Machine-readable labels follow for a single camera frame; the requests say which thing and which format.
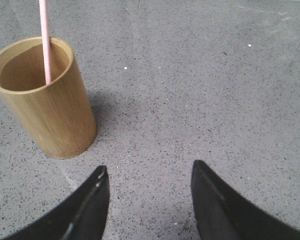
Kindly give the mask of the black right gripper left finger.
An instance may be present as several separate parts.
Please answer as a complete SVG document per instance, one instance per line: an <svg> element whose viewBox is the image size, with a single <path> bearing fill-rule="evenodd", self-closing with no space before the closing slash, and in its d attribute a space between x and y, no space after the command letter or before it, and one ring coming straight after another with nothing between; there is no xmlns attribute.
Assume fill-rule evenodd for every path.
<svg viewBox="0 0 300 240"><path fill-rule="evenodd" d="M107 167L98 166L67 199L6 240L101 240L110 203Z"/></svg>

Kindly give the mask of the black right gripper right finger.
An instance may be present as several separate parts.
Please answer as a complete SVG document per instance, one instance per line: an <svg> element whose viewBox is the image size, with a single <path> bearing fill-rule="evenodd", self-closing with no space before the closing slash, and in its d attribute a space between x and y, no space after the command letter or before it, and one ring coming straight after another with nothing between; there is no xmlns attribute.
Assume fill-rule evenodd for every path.
<svg viewBox="0 0 300 240"><path fill-rule="evenodd" d="M191 195L202 240L300 240L300 231L258 208L195 160Z"/></svg>

